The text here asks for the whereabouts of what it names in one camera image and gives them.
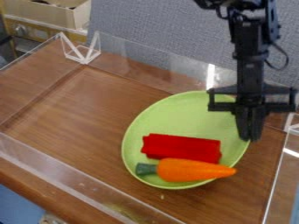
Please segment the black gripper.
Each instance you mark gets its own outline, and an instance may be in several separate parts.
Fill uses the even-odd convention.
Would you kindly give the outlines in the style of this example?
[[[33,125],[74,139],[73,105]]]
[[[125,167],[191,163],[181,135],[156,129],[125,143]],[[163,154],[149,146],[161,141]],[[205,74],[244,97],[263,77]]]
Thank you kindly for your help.
[[[208,111],[228,111],[235,113],[237,106],[252,109],[255,106],[263,106],[267,113],[295,112],[295,96],[297,90],[292,87],[275,86],[264,83],[260,92],[239,92],[239,85],[211,88],[207,91],[209,95]],[[235,102],[215,102],[216,95],[235,95]],[[268,95],[287,95],[287,102],[267,102]],[[237,134],[241,140],[249,139],[249,113],[247,110],[239,110],[235,114]],[[265,113],[255,110],[251,116],[251,140],[255,142],[261,137],[265,121]]]

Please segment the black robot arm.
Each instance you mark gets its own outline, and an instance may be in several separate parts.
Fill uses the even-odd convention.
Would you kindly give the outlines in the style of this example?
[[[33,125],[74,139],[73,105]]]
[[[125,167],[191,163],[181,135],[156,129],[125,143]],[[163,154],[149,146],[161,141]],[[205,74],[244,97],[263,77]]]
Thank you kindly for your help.
[[[269,113],[293,112],[296,89],[264,82],[268,48],[276,46],[280,24],[276,0],[193,0],[204,10],[217,12],[228,21],[232,59],[237,61],[237,82],[208,90],[209,111],[228,111],[235,116],[239,138],[256,141]]]

